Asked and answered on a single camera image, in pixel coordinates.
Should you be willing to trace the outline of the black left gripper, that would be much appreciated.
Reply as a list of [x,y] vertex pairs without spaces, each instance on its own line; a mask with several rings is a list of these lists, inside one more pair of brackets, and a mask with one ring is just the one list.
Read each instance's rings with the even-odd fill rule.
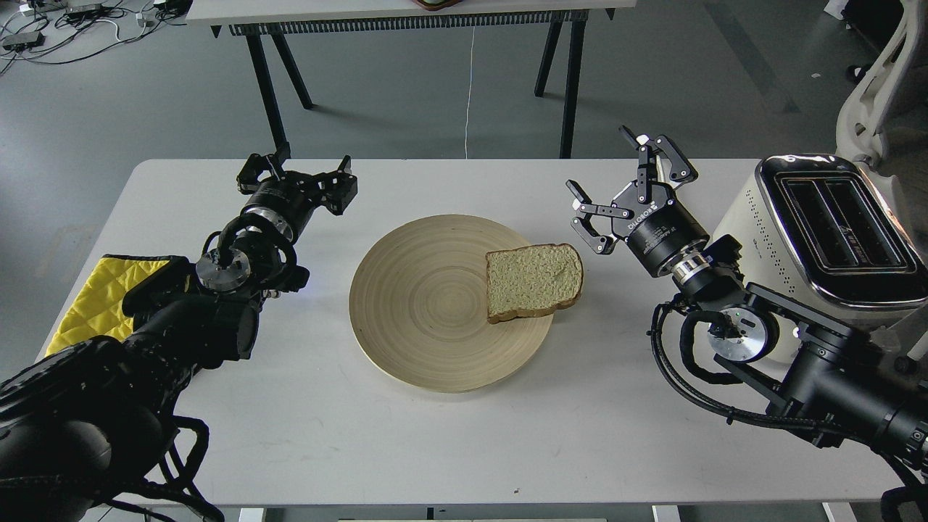
[[239,193],[253,193],[243,214],[259,215],[281,233],[302,233],[319,206],[336,217],[344,214],[358,193],[350,155],[334,171],[317,175],[285,172],[287,159],[288,152],[249,155],[236,176]]

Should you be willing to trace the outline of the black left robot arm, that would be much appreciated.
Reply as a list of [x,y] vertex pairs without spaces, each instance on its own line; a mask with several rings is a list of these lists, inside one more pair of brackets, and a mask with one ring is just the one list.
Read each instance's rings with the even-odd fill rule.
[[308,281],[294,247],[312,213],[344,214],[358,191],[350,156],[308,175],[283,167],[290,151],[249,156],[236,176],[248,202],[198,261],[171,257],[130,289],[125,339],[87,337],[4,381],[4,521],[79,521],[97,505],[165,520],[121,494],[223,520],[194,483],[208,426],[175,414],[177,399],[200,370],[251,357],[265,300]]

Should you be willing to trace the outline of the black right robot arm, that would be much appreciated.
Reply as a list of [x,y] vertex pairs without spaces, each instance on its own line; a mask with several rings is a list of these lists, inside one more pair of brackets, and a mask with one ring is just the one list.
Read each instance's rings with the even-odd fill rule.
[[649,335],[664,380],[727,423],[785,431],[816,448],[868,447],[902,486],[885,521],[926,515],[926,265],[863,170],[829,153],[762,159],[728,218],[753,225],[711,238],[676,189],[696,181],[667,136],[621,128],[635,178],[610,204],[567,181],[573,229],[597,254],[623,242],[677,294]]

